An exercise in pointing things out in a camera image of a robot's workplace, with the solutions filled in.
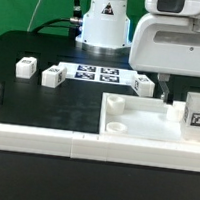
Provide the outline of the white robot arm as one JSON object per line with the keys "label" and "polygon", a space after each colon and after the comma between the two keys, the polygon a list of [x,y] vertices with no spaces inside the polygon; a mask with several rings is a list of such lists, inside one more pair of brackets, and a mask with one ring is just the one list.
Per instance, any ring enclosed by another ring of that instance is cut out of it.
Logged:
{"label": "white robot arm", "polygon": [[91,0],[76,44],[98,54],[129,51],[136,71],[156,73],[163,97],[172,74],[200,77],[200,0],[145,0],[133,37],[126,0]]}

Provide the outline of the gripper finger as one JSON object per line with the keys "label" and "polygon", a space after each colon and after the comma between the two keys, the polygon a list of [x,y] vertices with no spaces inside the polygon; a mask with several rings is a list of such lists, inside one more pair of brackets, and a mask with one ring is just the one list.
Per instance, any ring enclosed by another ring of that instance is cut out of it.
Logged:
{"label": "gripper finger", "polygon": [[168,96],[169,96],[169,88],[167,86],[167,83],[169,82],[170,80],[170,76],[167,74],[167,73],[159,73],[157,75],[158,77],[158,83],[159,83],[159,86],[161,87],[162,89],[162,100],[164,102],[167,102],[168,100]]}

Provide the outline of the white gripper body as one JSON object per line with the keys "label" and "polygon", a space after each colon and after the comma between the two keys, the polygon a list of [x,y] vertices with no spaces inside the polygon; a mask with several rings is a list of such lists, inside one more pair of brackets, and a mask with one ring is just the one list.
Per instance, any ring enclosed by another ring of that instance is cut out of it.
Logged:
{"label": "white gripper body", "polygon": [[129,53],[134,70],[200,77],[200,0],[146,0]]}

